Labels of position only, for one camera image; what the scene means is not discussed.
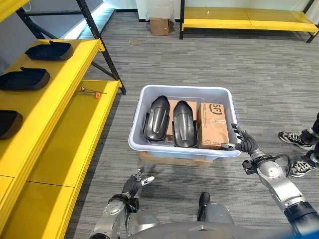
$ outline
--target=plastic storage tub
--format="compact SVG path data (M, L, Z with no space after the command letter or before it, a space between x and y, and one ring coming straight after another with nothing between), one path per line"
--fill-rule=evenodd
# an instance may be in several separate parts
M223 104L225 109L226 123L228 128L229 141L238 143L236 133L231 124L237 123L231 93L221 87L191 87L191 86L145 86L140 94L140 99L135 111L129 145L137 151L147 151L154 157L175 157L175 158L196 158L214 160L218 157L236 157L240 151L226 151L201 148L180 148L173 144L163 142L152 142L143 137L143 126L146 112L151 108L152 102L158 96L167 96L172 100L197 101L197 109L201 102L212 102Z

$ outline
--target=black tray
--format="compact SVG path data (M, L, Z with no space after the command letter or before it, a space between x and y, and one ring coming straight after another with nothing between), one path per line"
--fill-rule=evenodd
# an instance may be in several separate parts
M17 111L0 110L0 139L14 136L22 126L23 117Z
M195 148L198 145L197 122L186 101L179 101L173 111L173 140L175 147Z
M29 48L25 53L33 60L64 61L73 55L73 48L67 42L49 41L50 44L41 44Z
M143 136L148 140L165 139L169 124L170 105L166 96L159 96L152 102L150 113L146 113Z
M39 90L49 82L50 75L45 69L21 67L21 70L0 76L0 90Z

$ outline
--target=sneaker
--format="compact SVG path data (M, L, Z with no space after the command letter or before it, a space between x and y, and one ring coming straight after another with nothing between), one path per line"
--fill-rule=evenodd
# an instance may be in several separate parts
M299 160L293 164L291 167L291 176L295 178L299 178L304 176L306 173L315 170L316 165L311 165L311 163L307 163L306 161Z
M302 148L303 150L310 150L313 146L310 144L306 144L302 141L300 138L299 133L292 133L292 132L279 132L278 137L280 140L282 140L285 143L292 143L294 145L297 145L299 148Z

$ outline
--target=sf logo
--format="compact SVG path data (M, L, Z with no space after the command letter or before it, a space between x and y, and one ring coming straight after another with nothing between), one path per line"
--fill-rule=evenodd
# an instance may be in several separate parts
M215 115L222 115L221 106L219 104L210 104L209 105L210 111Z

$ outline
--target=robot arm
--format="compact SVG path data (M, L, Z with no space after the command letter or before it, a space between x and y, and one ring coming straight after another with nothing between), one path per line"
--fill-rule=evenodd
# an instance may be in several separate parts
M90 239L118 239L120 225L123 225L132 212L137 212L139 201L135 194L144 185L151 183L155 178L143 178L144 167L137 169L126 181L122 193L114 195L103 211L102 217L95 224Z
M292 225L295 233L306 235L313 231L319 231L319 216L306 200L300 190L289 179L291 160L287 155L272 157L265 154L256 140L238 125L232 124L234 131L239 134L241 143L222 144L222 147L228 149L237 149L247 152L251 160L245 160L243 167L247 174L257 173L260 181L269 189L269 192L275 200L278 207L284 212L289 223ZM275 160L286 156L288 166L286 173Z

